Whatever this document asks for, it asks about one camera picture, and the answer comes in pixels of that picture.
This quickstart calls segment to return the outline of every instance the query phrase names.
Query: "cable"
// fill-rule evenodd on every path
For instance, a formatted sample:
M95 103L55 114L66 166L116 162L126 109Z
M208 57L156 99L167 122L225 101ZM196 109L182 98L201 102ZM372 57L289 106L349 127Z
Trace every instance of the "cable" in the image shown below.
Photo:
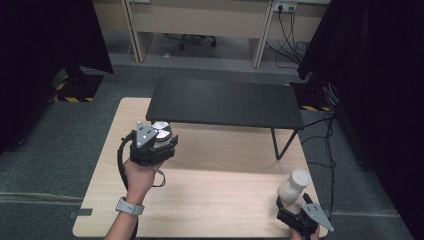
M334 118L334 117L332 116L332 117L328 117L328 118L323 118L323 119L321 119L321 120L318 120L318 121L315 121L315 122L312 122L312 123L306 124L306 125L305 125L305 128L310 127L310 126L312 126L312 125L314 125L314 124L317 124L317 123L319 123L319 122L323 122L323 121L326 121L326 120L330 120L330 119L332 119L332 118Z
M267 45L269 48L271 48L271 50L273 50L274 52L276 52L276 53L277 53L277 55L276 55L276 57L275 57L275 65L276 65L277 67L280 67L280 68L297 69L297 68L295 68L295 67L282 67L282 66L279 66L279 65L277 64L277 62L276 62L278 55L283 55L283 56L287 57L288 59L290 59L291 61L293 61L293 62L294 62L294 63L296 63L296 64L297 64L297 62L296 62L296 60L295 60L294 58L292 58L291 56L286 55L286 54L284 54L284 53L280 52L279 50L277 50L277 49L273 48L271 45L269 45L269 43L268 43L268 42L265 42L265 43L266 43L266 45Z
M334 207L334 182L335 182L335 173L334 173L334 168L336 167L336 162L333 159L333 153L331 151L331 145L330 145L330 137L333 135L333 121L335 119L335 114L334 113L326 113L323 117L323 119L312 122L310 124L307 124L307 126L312 126L316 123L319 122L323 122L323 121L327 121L328 122L328 127L327 127L327 131L326 131L326 135L323 136L314 136L314 137L309 137L305 140L302 141L302 144L305 143L306 141L313 139L313 138L320 138L320 139L324 139L324 144L325 144L325 151L326 154L328 156L329 159L329 165L323 164L323 163L318 163L318 162L307 162L308 164L315 164L315 165L319 165L322 167L326 167L326 168L330 168L331 170L331 182L330 182L330 207L329 207L329 220L331 221L331 216L332 216L332 212L333 212L333 207Z

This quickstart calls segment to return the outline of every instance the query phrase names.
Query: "hazard tape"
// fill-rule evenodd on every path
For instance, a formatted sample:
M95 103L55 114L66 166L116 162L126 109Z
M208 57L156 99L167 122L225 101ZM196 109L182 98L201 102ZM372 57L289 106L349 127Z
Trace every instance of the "hazard tape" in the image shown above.
M55 95L53 97L53 99L56 102L73 102L73 103L77 103L77 102L92 102L93 101L93 98L59 97L57 95Z
M317 107L317 106L299 106L300 110L308 110L314 112L329 112L329 107Z

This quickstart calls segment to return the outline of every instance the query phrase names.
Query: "black drape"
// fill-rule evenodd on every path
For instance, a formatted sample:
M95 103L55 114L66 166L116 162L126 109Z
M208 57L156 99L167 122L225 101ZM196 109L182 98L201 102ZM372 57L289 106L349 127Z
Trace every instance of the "black drape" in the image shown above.
M0 1L0 153L29 130L67 66L113 72L92 1Z

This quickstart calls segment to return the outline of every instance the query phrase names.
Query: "black table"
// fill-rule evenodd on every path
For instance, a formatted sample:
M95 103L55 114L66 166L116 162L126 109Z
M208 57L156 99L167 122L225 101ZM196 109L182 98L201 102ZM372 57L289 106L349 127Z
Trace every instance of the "black table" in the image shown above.
M291 86L228 80L159 79L146 120L270 128L278 160L305 127ZM274 129L293 129L281 153Z

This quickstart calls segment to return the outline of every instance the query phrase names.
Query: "black cable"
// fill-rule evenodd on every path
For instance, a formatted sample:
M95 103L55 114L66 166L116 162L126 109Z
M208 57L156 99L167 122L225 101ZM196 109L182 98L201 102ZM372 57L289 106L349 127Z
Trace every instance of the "black cable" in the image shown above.
M336 167L336 162L333 159L333 153L331 151L331 146L330 146L330 137L333 135L333 120L334 118L330 119L330 122L328 123L328 128L327 128L327 137L325 138L325 145L326 145L326 152L327 152L327 156L330 160L330 166L331 166L331 199L330 199L330 216L329 216L329 220L331 221L331 216L333 213L333 206L334 206L334 179L335 179L335 175L334 175L334 168Z
M314 137L309 137L309 138L307 138L307 139L305 139L305 140L303 140L303 141L302 141L302 144L303 144L303 143L305 143L306 141L308 141L308 140L310 140L310 139L313 139L313 138L321 138L321 139L324 139L325 151L326 151L326 154L327 154L328 159L329 159L329 161L330 161L330 164L329 164L329 165L325 165L325 164L318 163L318 162L307 162L307 163L308 163L308 164L315 164L315 165L319 165L319 166L326 167L326 168L330 168L330 170L331 170L331 182L330 182L330 208L329 208L329 213L330 213L329 220L330 220L330 221L331 221L331 216L332 216L332 213L333 213L333 207L334 207L334 183L335 183L335 173L334 173L334 168L336 167L336 162L335 162L335 161L334 161L334 159L333 159L333 153L332 153L332 151L331 151L331 145L330 145L330 137L333 135L333 121L334 121L334 119L335 119L335 114L334 114L334 113L333 113L333 114L331 114L331 113L326 113L326 114L324 115L323 119L318 120L318 121L315 121L315 122L312 122L312 123L310 123L310 124L307 124L306 126L308 126L308 127L309 127L309 126L311 126L311 125L313 125L313 124L316 124L316 123L319 123L319 122L322 122L322 121L329 120L329 122L328 122L328 127L327 127L327 131L326 131L326 135L325 135L325 137L322 137L322 136L314 136Z
M294 41L294 20L296 18L296 13L294 11L290 12L290 31L292 35L292 43L293 43L293 52L296 56L296 59L299 60L299 62L302 62L303 57L297 52L296 43Z
M288 56L288 55L286 55L286 54L284 54L284 53L280 52L279 50L277 50L277 49L273 48L271 45L269 45L269 43L268 43L268 42L265 42L265 44L266 44L269 48L271 48L271 50L273 50L274 52L276 52L276 53L277 53L277 56L278 56L278 54L283 55L283 56L285 56L285 57L289 58L291 61L293 61L294 63L296 63L296 64L297 64L297 62L296 62L296 60L295 60L294 58L292 58L292 57L290 57L290 56ZM294 67L281 67L281 68L291 68L291 69L297 69L297 68L294 68Z
M312 122L312 123L306 124L306 125L305 125L305 128L310 127L310 126L312 126L312 125L314 125L314 124L317 124L317 123L319 123L319 122L323 122L323 121L330 120L331 118L334 118L334 116L331 116L331 117L328 117L328 118L323 118L323 119L321 119L321 120L318 120L318 121L315 121L315 122Z
M283 22L281 20L281 12L278 13L278 20L280 22L281 30L283 30L283 35L284 35L284 39L285 39L284 43L282 44L282 47L284 48L284 45L287 43L289 45L290 49L292 50L292 52L295 52L292 45L290 44L290 39L289 39L290 35L292 35L292 33L293 33L293 27L290 29L289 35L286 36L286 32L285 32L284 26L283 26ZM291 56L294 57L297 60L297 63L300 62L296 55L291 55Z

